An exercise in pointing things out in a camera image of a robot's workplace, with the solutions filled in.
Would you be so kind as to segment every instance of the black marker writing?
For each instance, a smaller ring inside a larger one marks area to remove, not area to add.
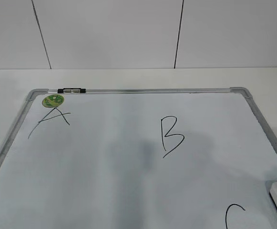
[[[54,110],[57,110],[57,111],[60,113],[60,115],[56,115],[56,116],[54,116],[54,117],[45,119],[45,118],[46,118],[51,112],[53,112]],[[32,131],[31,131],[30,134],[28,135],[28,139],[30,138],[30,135],[31,135],[32,132],[35,130],[35,128],[37,128],[38,125],[39,125],[41,122],[44,122],[44,121],[46,121],[46,120],[50,120],[50,119],[53,119],[53,118],[62,116],[62,117],[64,118],[64,120],[66,121],[66,123],[69,125],[69,122],[67,122],[66,118],[64,117],[64,115],[67,115],[67,114],[70,114],[70,113],[64,113],[64,114],[63,114],[63,113],[58,109],[58,107],[54,107],[51,111],[49,111],[49,112],[47,113],[47,115],[45,115],[40,121],[38,121],[38,123],[36,124],[36,126],[32,129]]]
[[[231,205],[229,205],[228,208],[226,209],[226,213],[225,213],[225,226],[226,226],[226,229],[228,229],[228,227],[227,227],[227,214],[228,214],[228,211],[229,211],[231,206],[238,206],[238,207],[242,208],[243,211],[245,211],[245,209],[241,205],[238,205],[238,204],[231,204]]]
[[[164,134],[163,134],[163,120],[166,119],[166,118],[175,118],[175,122],[174,122],[174,124],[172,125],[172,127],[168,130],[168,132],[164,135]],[[171,137],[171,136],[176,136],[176,135],[182,137],[182,140],[180,141],[180,143],[177,144],[177,146],[174,147],[172,150],[170,150],[168,153],[166,153],[166,154],[163,156],[163,158],[165,158],[165,156],[167,156],[169,153],[171,153],[172,151],[174,151],[174,150],[184,141],[184,139],[185,139],[185,136],[182,135],[182,134],[171,134],[171,135],[169,134],[170,131],[171,131],[171,130],[173,129],[173,127],[175,126],[176,122],[177,122],[177,118],[176,118],[175,116],[166,116],[166,117],[162,118],[162,120],[161,120],[162,143],[163,143],[164,150],[165,150],[166,152],[167,152],[167,150],[166,150],[166,147],[165,147],[165,144],[164,144],[164,137]]]

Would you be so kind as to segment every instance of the round sticker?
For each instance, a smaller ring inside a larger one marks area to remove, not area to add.
[[[60,106],[64,102],[64,97],[59,94],[52,94],[43,99],[42,104],[48,108]]]

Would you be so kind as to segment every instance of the white wall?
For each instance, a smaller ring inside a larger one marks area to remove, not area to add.
[[[176,66],[277,67],[277,0],[185,0]]]
[[[48,68],[30,0],[0,0],[0,69]]]
[[[34,0],[52,68],[173,68],[182,0]],[[185,0],[176,67],[277,66],[277,0]],[[49,68],[30,0],[0,0],[0,69]]]

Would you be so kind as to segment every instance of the whiteboard frame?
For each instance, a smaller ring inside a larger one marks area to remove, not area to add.
[[[29,92],[26,97],[26,101],[18,112],[17,117],[12,123],[1,147],[0,147],[0,166],[3,163],[25,117],[28,113],[34,99],[38,95],[43,94],[57,94],[58,90],[49,89],[34,89]],[[267,123],[266,119],[260,112],[258,106],[256,105],[252,94],[244,87],[230,87],[230,88],[199,88],[199,89],[146,89],[146,90],[86,90],[86,93],[66,93],[64,94],[160,94],[160,93],[237,93],[243,95],[246,102],[250,106],[253,114],[261,125],[263,131],[265,132],[268,140],[270,141],[273,149],[277,153],[277,137],[275,136],[273,130]]]

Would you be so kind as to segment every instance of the table surface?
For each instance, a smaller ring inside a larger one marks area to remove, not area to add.
[[[277,136],[277,68],[0,70],[0,145],[35,88],[163,89],[246,87]]]

